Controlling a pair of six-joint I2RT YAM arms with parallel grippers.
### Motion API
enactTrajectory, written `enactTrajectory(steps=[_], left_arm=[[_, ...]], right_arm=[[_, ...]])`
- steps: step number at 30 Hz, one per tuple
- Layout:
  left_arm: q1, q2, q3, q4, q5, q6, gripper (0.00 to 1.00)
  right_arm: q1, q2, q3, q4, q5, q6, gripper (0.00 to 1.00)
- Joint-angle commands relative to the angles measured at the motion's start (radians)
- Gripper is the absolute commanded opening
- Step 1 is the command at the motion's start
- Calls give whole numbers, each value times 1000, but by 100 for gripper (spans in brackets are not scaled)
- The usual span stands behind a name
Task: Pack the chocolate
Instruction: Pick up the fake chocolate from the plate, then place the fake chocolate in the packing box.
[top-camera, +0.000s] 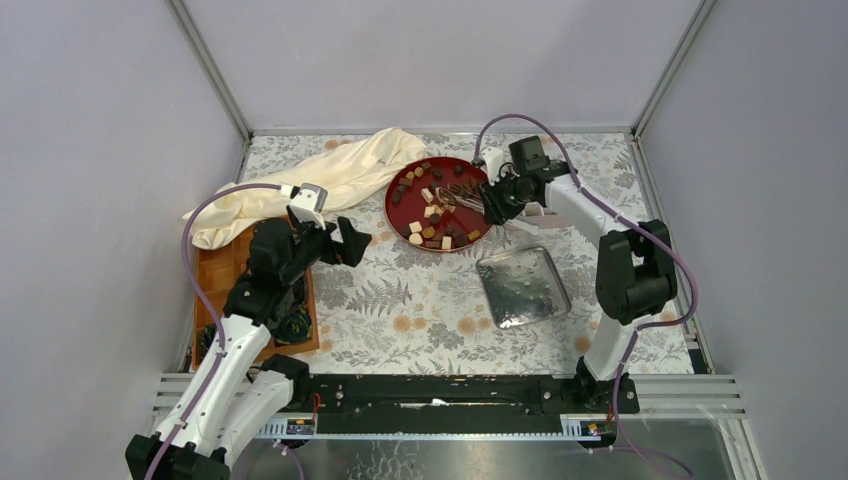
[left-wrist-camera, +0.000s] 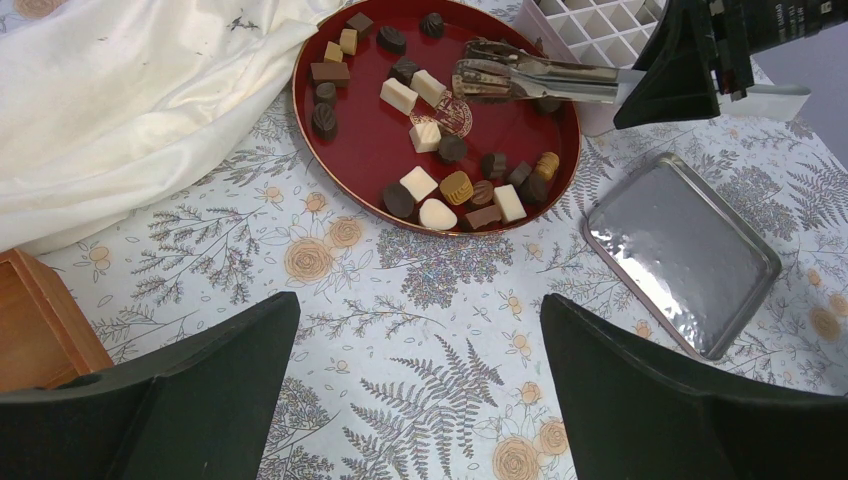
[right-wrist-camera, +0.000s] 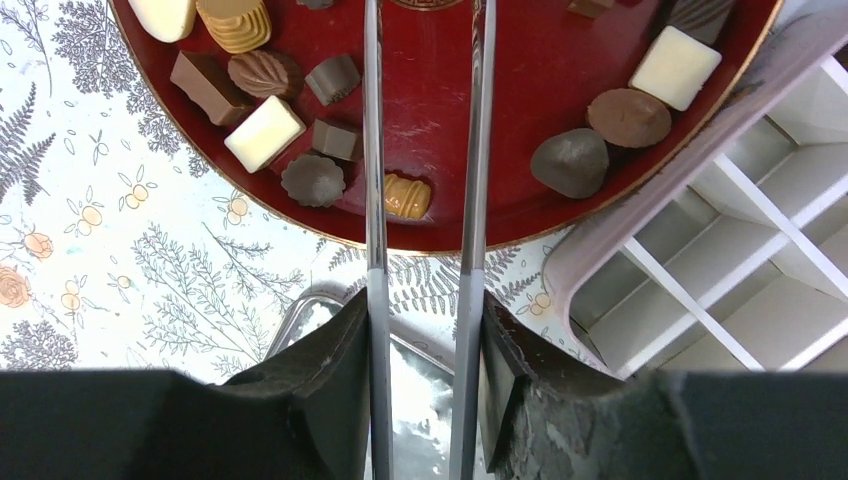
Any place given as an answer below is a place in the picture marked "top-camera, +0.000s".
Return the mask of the silver metal tongs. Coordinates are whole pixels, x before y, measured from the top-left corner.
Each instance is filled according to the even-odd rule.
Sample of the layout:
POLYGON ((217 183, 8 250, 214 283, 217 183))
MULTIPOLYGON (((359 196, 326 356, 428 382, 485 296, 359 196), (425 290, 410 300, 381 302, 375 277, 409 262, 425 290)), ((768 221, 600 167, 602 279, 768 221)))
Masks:
POLYGON ((436 198, 445 209, 450 211, 453 211, 456 207, 463 207, 479 214, 484 213, 481 197, 461 185, 448 184, 438 187, 436 198))

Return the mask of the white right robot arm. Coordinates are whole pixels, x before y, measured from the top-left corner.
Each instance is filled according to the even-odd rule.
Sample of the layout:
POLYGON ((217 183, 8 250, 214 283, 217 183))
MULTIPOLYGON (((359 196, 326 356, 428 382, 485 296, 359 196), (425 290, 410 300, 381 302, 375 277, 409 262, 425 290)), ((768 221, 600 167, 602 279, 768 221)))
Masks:
POLYGON ((564 216, 596 248, 602 317, 564 397, 589 412, 616 409, 640 328, 677 295, 667 226, 622 214, 582 180, 568 157, 551 159, 537 136, 512 143, 507 153, 477 147, 473 163, 487 175, 479 186, 487 223, 503 225, 537 203, 564 216))

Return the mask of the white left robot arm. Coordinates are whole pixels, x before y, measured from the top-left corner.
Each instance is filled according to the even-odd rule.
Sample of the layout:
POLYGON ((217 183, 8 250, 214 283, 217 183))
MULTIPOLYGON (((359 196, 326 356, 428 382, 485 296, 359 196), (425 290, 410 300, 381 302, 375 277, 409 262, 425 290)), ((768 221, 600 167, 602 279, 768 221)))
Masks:
POLYGON ((269 323, 289 313, 294 287, 317 262, 357 266, 371 242, 346 217, 323 226, 294 216, 254 226, 246 269, 229 291, 220 326, 177 405, 125 451, 133 479, 227 479, 245 447, 284 408, 309 401, 305 363, 275 354, 248 391, 236 391, 271 339, 269 323))

